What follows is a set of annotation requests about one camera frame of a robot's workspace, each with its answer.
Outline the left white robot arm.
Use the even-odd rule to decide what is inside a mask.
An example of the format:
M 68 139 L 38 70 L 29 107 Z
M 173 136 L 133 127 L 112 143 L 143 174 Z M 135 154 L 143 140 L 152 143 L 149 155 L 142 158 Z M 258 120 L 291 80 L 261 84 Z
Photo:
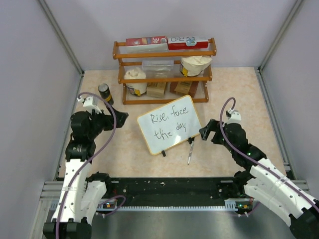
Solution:
M 95 138 L 103 131 L 121 128 L 129 114 L 109 108 L 109 115 L 92 110 L 71 116 L 70 141 L 65 150 L 65 176 L 57 208 L 43 226 L 47 239 L 89 239 L 100 200 L 113 191 L 107 173 L 88 176 L 92 157 L 98 153 Z

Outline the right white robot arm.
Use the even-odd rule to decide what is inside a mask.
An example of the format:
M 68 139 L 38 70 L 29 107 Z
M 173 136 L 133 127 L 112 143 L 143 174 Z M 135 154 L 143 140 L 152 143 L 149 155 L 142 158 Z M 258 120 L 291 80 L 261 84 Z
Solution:
M 202 140 L 214 132 L 212 143 L 227 148 L 244 171 L 233 178 L 233 192 L 238 197 L 256 199 L 289 227 L 297 239 L 319 237 L 319 201 L 282 174 L 266 154 L 248 142 L 246 132 L 238 123 L 221 125 L 211 119 L 199 130 Z

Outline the yellow framed whiteboard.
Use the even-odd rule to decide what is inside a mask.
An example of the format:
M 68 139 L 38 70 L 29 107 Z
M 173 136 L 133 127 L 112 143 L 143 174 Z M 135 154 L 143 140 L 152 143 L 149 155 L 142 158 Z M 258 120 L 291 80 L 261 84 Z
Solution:
M 137 117 L 137 122 L 151 155 L 161 154 L 199 135 L 202 128 L 190 95 Z

